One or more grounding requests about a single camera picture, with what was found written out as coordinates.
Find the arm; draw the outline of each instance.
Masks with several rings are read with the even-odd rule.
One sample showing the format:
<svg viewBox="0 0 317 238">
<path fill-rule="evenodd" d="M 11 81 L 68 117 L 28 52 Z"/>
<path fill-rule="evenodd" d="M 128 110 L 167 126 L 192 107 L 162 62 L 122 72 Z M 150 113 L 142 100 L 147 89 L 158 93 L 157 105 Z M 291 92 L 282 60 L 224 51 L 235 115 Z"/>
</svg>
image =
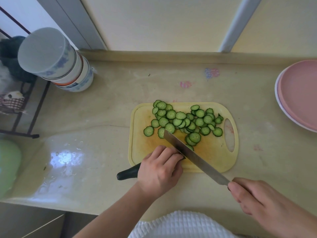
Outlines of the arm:
<svg viewBox="0 0 317 238">
<path fill-rule="evenodd" d="M 142 160 L 132 188 L 74 238 L 128 237 L 151 204 L 177 184 L 182 158 L 175 148 L 158 146 Z"/>
<path fill-rule="evenodd" d="M 271 234 L 280 238 L 317 237 L 317 217 L 266 182 L 234 178 L 228 189 L 242 211 Z"/>
</svg>

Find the pink plate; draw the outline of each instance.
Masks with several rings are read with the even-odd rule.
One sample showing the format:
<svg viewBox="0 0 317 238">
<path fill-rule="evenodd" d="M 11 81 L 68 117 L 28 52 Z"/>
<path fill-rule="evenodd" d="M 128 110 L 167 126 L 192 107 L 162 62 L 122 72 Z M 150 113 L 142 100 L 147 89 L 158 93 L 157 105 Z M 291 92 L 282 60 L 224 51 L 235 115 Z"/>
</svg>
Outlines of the pink plate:
<svg viewBox="0 0 317 238">
<path fill-rule="evenodd" d="M 288 67 L 279 80 L 278 96 L 290 116 L 317 130 L 317 60 Z"/>
</svg>

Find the cutting board handle hole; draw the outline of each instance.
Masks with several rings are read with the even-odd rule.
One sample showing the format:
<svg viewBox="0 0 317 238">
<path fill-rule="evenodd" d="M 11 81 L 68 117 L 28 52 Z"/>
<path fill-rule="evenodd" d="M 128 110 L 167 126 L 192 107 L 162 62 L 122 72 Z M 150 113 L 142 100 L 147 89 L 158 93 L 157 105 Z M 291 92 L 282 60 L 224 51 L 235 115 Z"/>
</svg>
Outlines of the cutting board handle hole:
<svg viewBox="0 0 317 238">
<path fill-rule="evenodd" d="M 235 149 L 235 132 L 228 119 L 224 121 L 224 140 L 226 141 L 228 150 L 233 152 Z"/>
</svg>

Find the blue and white bowl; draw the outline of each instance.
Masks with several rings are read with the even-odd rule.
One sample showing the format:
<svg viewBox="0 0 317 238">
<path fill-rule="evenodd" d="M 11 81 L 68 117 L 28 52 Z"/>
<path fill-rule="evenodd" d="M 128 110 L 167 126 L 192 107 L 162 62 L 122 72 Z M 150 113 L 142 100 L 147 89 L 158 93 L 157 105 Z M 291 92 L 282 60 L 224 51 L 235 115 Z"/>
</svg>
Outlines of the blue and white bowl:
<svg viewBox="0 0 317 238">
<path fill-rule="evenodd" d="M 91 66 L 89 65 L 89 62 L 87 59 L 83 57 L 83 69 L 78 77 L 73 83 L 67 85 L 67 86 L 58 86 L 58 88 L 63 89 L 65 91 L 70 91 L 70 92 L 81 92 L 87 89 L 93 82 L 93 70 Z"/>
<path fill-rule="evenodd" d="M 45 27 L 24 39 L 18 61 L 25 71 L 49 80 L 57 80 L 69 73 L 75 65 L 75 50 L 57 29 Z"/>
</svg>

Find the green container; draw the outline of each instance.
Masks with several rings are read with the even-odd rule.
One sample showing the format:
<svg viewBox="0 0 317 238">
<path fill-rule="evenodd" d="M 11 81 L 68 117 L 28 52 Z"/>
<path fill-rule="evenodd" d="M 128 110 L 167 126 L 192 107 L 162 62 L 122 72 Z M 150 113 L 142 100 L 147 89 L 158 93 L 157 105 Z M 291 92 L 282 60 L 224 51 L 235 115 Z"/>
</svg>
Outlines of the green container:
<svg viewBox="0 0 317 238">
<path fill-rule="evenodd" d="M 10 140 L 0 140 L 0 198 L 13 186 L 22 152 Z"/>
</svg>

